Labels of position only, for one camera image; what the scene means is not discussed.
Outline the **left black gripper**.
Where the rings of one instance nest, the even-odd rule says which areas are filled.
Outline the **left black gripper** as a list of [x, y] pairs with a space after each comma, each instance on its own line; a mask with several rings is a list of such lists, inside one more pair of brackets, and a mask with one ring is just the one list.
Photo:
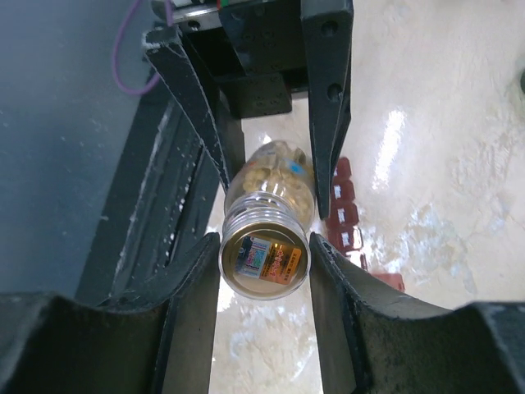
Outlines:
[[231, 185], [231, 120], [221, 96], [234, 117], [245, 119], [288, 113], [293, 94], [308, 88], [318, 212], [327, 218], [351, 119], [353, 3], [173, 1], [166, 7], [153, 1], [151, 8], [178, 28], [145, 33], [144, 54], [187, 116], [224, 189]]

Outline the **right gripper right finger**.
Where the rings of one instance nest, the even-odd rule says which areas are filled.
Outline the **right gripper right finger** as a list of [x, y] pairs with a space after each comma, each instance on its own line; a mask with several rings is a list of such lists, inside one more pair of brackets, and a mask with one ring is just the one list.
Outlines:
[[309, 244], [324, 392], [523, 392], [523, 304], [444, 309], [358, 268], [318, 234]]

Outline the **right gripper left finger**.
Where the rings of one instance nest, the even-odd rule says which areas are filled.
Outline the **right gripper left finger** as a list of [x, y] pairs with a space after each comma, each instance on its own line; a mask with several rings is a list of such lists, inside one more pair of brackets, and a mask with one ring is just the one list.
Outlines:
[[99, 307], [56, 293], [2, 295], [2, 392], [207, 392], [219, 246], [207, 234]]

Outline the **clear pill jar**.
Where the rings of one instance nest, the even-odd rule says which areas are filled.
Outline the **clear pill jar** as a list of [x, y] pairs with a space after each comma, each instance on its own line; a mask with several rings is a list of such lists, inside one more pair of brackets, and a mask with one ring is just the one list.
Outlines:
[[296, 291], [311, 267], [316, 216], [313, 163], [300, 144], [259, 147], [226, 192], [218, 267], [242, 296], [275, 300]]

